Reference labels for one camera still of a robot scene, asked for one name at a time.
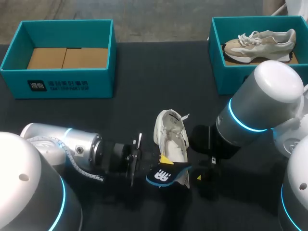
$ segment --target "sneaker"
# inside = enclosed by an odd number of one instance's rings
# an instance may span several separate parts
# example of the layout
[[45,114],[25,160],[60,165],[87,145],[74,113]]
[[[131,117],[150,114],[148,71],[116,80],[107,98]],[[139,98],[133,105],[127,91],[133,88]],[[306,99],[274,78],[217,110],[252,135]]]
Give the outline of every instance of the sneaker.
[[241,63],[250,63],[257,57],[264,57],[280,62],[290,61],[296,41],[293,29],[287,32],[254,31],[250,36],[239,35],[222,46],[224,53]]
[[[159,146],[161,155],[172,162],[187,163],[186,149],[189,147],[188,137],[183,124],[187,116],[181,117],[173,110],[162,111],[154,128],[154,142]],[[189,188],[188,170],[181,172],[176,181]]]

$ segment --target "teal shoe box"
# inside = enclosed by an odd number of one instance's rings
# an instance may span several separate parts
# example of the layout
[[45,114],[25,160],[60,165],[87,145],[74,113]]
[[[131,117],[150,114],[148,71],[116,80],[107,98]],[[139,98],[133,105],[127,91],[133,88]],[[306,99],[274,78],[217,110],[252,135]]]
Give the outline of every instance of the teal shoe box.
[[255,16],[212,18],[209,35],[209,56],[219,94],[234,94],[257,65],[226,65],[221,45],[238,35],[271,30],[296,32],[294,54],[299,64],[289,64],[308,84],[308,27],[301,16]]
[[[34,48],[108,48],[106,68],[28,70]],[[16,99],[111,98],[116,66],[112,20],[22,21],[0,71]]]

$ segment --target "beige sneaker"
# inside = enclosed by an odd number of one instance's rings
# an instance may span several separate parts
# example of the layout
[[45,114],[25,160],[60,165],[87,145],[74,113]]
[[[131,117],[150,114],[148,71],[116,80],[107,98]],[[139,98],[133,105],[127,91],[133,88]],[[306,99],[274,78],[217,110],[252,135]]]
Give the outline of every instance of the beige sneaker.
[[281,62],[290,61],[290,52],[295,46],[293,29],[287,32],[254,31],[250,36],[239,35],[222,46],[225,54],[241,63],[250,63],[257,57]]

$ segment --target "shoelace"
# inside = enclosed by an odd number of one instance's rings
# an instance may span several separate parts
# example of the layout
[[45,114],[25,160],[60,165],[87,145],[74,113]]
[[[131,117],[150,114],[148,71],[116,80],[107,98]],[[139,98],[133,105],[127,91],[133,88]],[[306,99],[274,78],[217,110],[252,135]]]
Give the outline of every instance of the shoelace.
[[258,33],[257,31],[254,31],[251,33],[250,36],[246,36],[245,33],[243,33],[242,35],[238,35],[239,38],[239,42],[240,44],[242,44],[243,46],[246,46],[247,44],[257,44],[261,42],[260,38],[253,38],[253,35]]

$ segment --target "brown cardboard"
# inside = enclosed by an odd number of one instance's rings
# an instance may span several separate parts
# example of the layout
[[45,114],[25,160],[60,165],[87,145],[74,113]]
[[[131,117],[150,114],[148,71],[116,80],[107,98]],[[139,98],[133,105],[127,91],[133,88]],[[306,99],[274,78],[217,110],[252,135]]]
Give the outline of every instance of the brown cardboard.
[[[266,58],[262,58],[262,57],[258,57],[258,58],[255,58],[252,62],[248,63],[248,64],[243,64],[243,63],[240,63],[240,62],[237,62],[236,60],[233,60],[232,58],[230,58],[229,56],[227,55],[224,55],[224,58],[225,58],[225,62],[226,62],[226,65],[227,66],[236,66],[236,65],[258,65],[260,64],[261,62],[264,62],[268,59]],[[289,62],[284,62],[285,64],[298,64],[298,61],[297,61],[297,58],[294,54],[294,52],[292,52],[292,55],[291,55],[291,60]]]
[[106,68],[107,59],[107,48],[67,49],[62,68]]
[[27,69],[61,69],[66,48],[35,48]]

